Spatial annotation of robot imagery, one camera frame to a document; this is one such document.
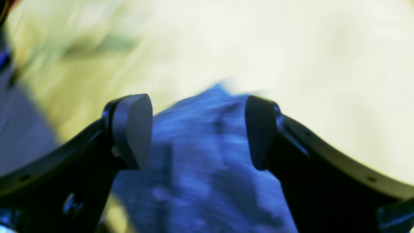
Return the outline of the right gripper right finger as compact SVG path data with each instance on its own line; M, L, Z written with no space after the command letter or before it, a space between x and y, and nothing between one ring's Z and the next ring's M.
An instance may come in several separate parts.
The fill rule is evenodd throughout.
M300 233L409 233L413 185L368 168L253 95L245 124L254 167L280 182Z

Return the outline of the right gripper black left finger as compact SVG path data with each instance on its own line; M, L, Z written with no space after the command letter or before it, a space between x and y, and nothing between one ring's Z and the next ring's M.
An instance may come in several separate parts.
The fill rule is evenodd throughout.
M118 172L146 165L152 117L147 94L115 99L70 141L1 176L1 230L93 233Z

